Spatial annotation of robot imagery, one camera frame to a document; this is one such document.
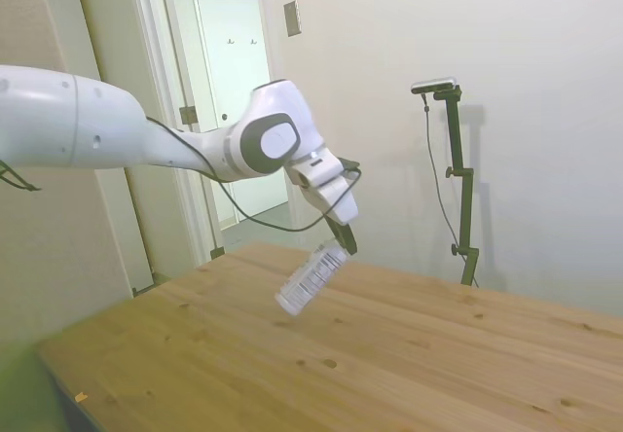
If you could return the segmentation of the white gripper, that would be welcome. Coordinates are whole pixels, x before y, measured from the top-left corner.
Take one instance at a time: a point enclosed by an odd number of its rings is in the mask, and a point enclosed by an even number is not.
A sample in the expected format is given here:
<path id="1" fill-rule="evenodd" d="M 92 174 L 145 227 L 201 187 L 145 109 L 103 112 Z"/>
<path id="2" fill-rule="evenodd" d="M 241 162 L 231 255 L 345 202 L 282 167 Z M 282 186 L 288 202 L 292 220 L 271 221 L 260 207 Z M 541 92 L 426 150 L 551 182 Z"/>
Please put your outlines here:
<path id="1" fill-rule="evenodd" d="M 305 201 L 325 216 L 337 242 L 350 255 L 357 253 L 357 243 L 349 223 L 358 216 L 352 187 L 359 179 L 360 169 L 348 167 L 330 178 L 314 184 L 302 171 L 290 169 L 290 180 Z"/>

